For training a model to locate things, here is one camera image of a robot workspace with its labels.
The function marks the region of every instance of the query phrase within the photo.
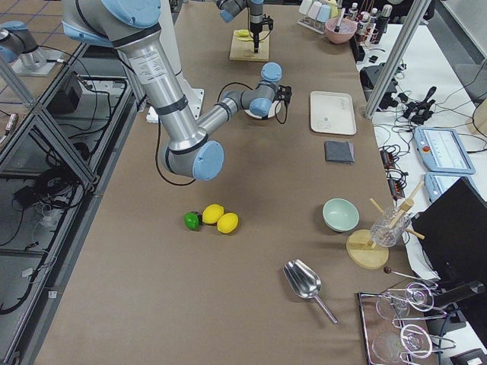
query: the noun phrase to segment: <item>blue joint cap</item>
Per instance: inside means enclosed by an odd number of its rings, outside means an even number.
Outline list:
[[[217,141],[206,142],[193,162],[193,176],[197,180],[211,180],[223,167],[224,151]]]
[[[101,0],[101,2],[119,21],[134,28],[152,27],[159,21],[161,15],[161,0]]]
[[[271,106],[271,100],[266,99],[265,97],[259,97],[250,102],[249,111],[256,116],[264,117],[269,114]]]
[[[6,21],[0,24],[0,28],[5,28],[6,30],[27,30],[27,25],[21,21]]]
[[[266,81],[277,82],[282,78],[282,68],[275,62],[268,62],[262,67],[260,75]]]
[[[2,59],[7,63],[12,63],[17,59],[17,55],[15,53],[2,46],[0,46],[0,57],[2,57]]]
[[[73,27],[71,24],[62,22],[64,28],[64,34],[73,40],[79,40],[80,42],[85,42],[92,44],[94,46],[101,47],[113,47],[113,44],[108,40],[108,38],[103,38],[97,34],[88,33],[86,30]]]
[[[220,10],[220,16],[221,19],[225,21],[225,23],[230,23],[235,18],[232,14],[230,14],[226,10]]]

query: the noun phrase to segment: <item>yellow object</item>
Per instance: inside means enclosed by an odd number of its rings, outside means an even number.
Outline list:
[[[219,204],[211,204],[205,208],[202,214],[204,224],[215,224],[224,213],[224,208]]]
[[[338,11],[336,0],[329,0],[329,6],[331,7],[329,10],[329,17],[338,17],[340,13]]]
[[[235,30],[234,35],[236,37],[250,37],[250,32],[247,29]]]
[[[235,213],[227,213],[223,214],[220,219],[218,219],[218,223],[216,224],[217,230],[222,233],[230,233],[238,225],[238,216]]]

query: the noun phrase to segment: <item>robotic arm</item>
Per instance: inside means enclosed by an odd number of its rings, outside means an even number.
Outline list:
[[[269,30],[274,26],[274,20],[263,14],[264,0],[217,0],[216,5],[220,9],[220,15],[227,23],[232,21],[245,8],[250,12],[250,29],[253,38],[253,51],[259,52],[259,34],[263,30],[263,25],[267,25]]]
[[[35,71],[46,64],[36,40],[21,21],[0,24],[0,57],[7,63],[21,58],[25,68]]]
[[[196,122],[159,41],[160,0],[63,0],[62,4],[66,35],[113,46],[127,55],[169,135],[160,159],[172,173],[200,180],[217,176],[224,152],[218,142],[209,141],[209,135],[240,109],[267,116],[278,97],[282,72],[279,65],[270,63],[264,66],[255,90],[227,94]]]

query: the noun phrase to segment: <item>yellow lemon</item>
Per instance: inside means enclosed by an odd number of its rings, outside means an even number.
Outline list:
[[[217,230],[222,233],[230,233],[238,225],[238,216],[235,213],[223,214],[216,224]]]
[[[202,219],[204,224],[215,224],[223,215],[224,209],[219,204],[211,204],[203,211]]]
[[[235,30],[234,34],[237,37],[250,37],[250,32],[247,29]]]

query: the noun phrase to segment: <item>mint green bowl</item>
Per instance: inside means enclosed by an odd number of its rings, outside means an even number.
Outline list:
[[[348,200],[334,198],[323,206],[323,219],[336,232],[353,230],[358,224],[358,210]]]

